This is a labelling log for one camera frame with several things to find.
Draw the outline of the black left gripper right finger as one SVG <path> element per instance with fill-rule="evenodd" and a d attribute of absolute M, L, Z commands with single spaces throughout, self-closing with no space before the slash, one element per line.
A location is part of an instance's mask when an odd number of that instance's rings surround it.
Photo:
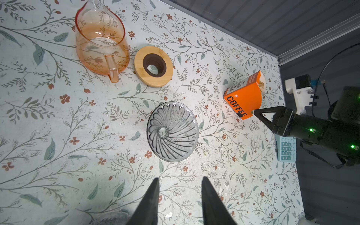
<path fill-rule="evenodd" d="M 207 177 L 202 179 L 201 196 L 204 225 L 236 225 Z"/>

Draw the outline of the orange glass pitcher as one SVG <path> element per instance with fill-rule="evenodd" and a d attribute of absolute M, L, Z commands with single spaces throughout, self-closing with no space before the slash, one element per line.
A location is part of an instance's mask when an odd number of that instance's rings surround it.
<path fill-rule="evenodd" d="M 130 62 L 122 20 L 100 1 L 87 1 L 75 17 L 76 53 L 90 71 L 119 82 Z"/>

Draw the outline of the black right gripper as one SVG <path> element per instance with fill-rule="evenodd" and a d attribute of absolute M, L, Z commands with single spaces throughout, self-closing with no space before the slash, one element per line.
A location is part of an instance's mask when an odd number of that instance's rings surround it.
<path fill-rule="evenodd" d="M 256 109 L 253 114 L 271 132 L 283 137 L 295 137 L 301 145 L 318 145 L 334 151 L 341 166 L 360 163 L 359 125 L 297 115 L 285 106 Z"/>

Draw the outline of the grey glass pitcher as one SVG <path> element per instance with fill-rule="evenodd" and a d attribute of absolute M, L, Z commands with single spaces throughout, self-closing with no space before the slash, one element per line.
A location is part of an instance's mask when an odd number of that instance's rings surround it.
<path fill-rule="evenodd" d="M 107 212 L 91 222 L 91 225 L 126 225 L 130 220 L 127 210 L 116 210 Z"/>

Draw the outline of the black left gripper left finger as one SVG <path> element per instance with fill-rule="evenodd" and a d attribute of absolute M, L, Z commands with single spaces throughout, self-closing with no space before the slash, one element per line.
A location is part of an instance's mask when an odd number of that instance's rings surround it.
<path fill-rule="evenodd" d="M 158 224 L 159 180 L 155 178 L 148 187 L 127 225 L 157 225 Z"/>

